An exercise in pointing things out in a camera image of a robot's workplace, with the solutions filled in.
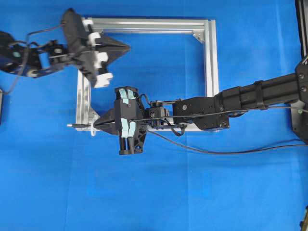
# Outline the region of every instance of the wire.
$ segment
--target wire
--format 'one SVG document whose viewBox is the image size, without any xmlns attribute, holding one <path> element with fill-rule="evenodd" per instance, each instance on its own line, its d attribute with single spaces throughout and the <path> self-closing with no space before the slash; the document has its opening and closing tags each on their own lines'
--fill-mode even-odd
<svg viewBox="0 0 308 231">
<path fill-rule="evenodd" d="M 282 108 L 287 108 L 287 109 L 295 109 L 295 110 L 300 110 L 302 112 L 308 113 L 308 110 L 305 110 L 300 107 L 292 107 L 292 106 L 271 106 L 271 107 L 266 107 L 266 109 L 282 109 Z M 168 118 L 183 118 L 183 117 L 191 117 L 191 118 L 198 118 L 198 117 L 204 117 L 204 116 L 215 116 L 215 115 L 220 115 L 220 114 L 227 114 L 227 113 L 238 113 L 238 112 L 248 112 L 248 111 L 254 111 L 254 110 L 260 110 L 259 108 L 249 108 L 249 109 L 242 109 L 242 110 L 228 110 L 224 112 L 214 112 L 214 113 L 208 113 L 208 114 L 194 114 L 194 115 L 170 115 L 170 116 L 163 116 L 163 117 L 157 117 L 157 118 L 146 118 L 146 119 L 134 119 L 132 120 L 133 122 L 138 122 L 138 121 L 149 121 L 149 120 L 158 120 L 158 119 L 168 119 Z"/>
<path fill-rule="evenodd" d="M 14 41 L 14 42 L 10 42 L 10 43 L 8 44 L 8 46 L 9 46 L 9 47 L 10 47 L 10 46 L 14 46 L 14 45 L 16 45 L 16 44 L 18 44 L 18 43 L 26 44 L 25 41 L 16 40 L 16 41 Z M 30 45 L 35 45 L 35 46 L 37 46 L 37 47 L 41 47 L 37 42 L 31 42 Z"/>
<path fill-rule="evenodd" d="M 308 145 L 305 144 L 291 144 L 291 145 L 283 145 L 283 146 L 275 146 L 275 147 L 269 147 L 269 148 L 261 148 L 261 149 L 252 149 L 252 150 L 246 150 L 246 151 L 240 151 L 240 152 L 212 152 L 212 151 L 205 151 L 197 148 L 192 148 L 189 146 L 185 146 L 183 144 L 177 143 L 173 140 L 168 139 L 165 136 L 162 136 L 161 134 L 158 134 L 154 131 L 149 131 L 149 133 L 152 133 L 172 144 L 175 144 L 176 146 L 179 146 L 181 148 L 186 148 L 188 150 L 198 152 L 198 153 L 203 153 L 203 154 L 221 154 L 221 155 L 230 155 L 230 154 L 248 154 L 248 153 L 257 153 L 257 152 L 263 152 L 263 151 L 269 151 L 269 150 L 275 150 L 275 149 L 282 149 L 282 148 L 291 148 L 291 147 L 308 147 Z"/>
<path fill-rule="evenodd" d="M 19 78 L 20 78 L 20 76 L 22 75 L 22 73 L 23 73 L 24 70 L 25 70 L 26 63 L 27 63 L 28 57 L 29 57 L 30 46 L 31 46 L 31 44 L 33 44 L 33 43 L 29 43 L 30 35 L 38 34 L 38 33 L 42 33 L 42 32 L 47 32 L 47 31 L 51 31 L 51 30 L 57 29 L 58 27 L 61 27 L 61 26 L 63 26 L 63 25 L 64 25 L 64 24 L 60 24 L 60 25 L 53 26 L 53 27 L 48 28 L 48 29 L 33 31 L 33 32 L 30 32 L 30 33 L 28 33 L 28 34 L 26 35 L 26 41 L 25 41 L 26 46 L 25 46 L 25 49 L 24 49 L 23 62 L 22 62 L 22 64 L 20 65 L 20 69 L 19 69 L 19 71 L 18 71 L 18 73 L 17 73 L 17 77 L 15 78 L 13 84 L 10 86 L 9 90 L 8 90 L 8 91 L 3 91 L 2 94 L 8 95 L 8 94 L 10 94 L 10 93 L 14 90 L 14 88 L 15 88 L 15 86 L 16 86 L 16 84 L 17 84 Z"/>
<path fill-rule="evenodd" d="M 149 105 L 149 106 L 151 106 L 151 104 L 150 104 L 150 101 L 149 101 L 149 98 L 148 98 L 148 96 L 146 95 L 146 94 L 141 94 L 138 98 L 142 98 L 142 96 L 145 98 L 145 100 L 146 100 L 146 103 Z"/>
</svg>

